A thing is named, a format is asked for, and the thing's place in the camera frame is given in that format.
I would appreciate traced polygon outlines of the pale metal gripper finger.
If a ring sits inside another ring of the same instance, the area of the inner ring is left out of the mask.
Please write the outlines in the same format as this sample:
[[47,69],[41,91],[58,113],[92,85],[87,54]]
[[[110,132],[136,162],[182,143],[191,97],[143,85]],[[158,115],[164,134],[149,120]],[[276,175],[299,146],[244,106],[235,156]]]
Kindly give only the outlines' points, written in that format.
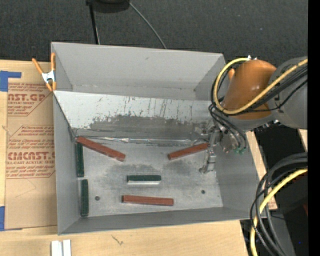
[[216,158],[217,158],[217,156],[215,154],[211,154],[208,157],[208,160],[207,160],[207,171],[208,172],[214,171],[215,165],[216,165]]
[[202,167],[198,170],[201,174],[206,174],[208,172],[208,159],[209,159],[209,150],[205,151],[204,160]]

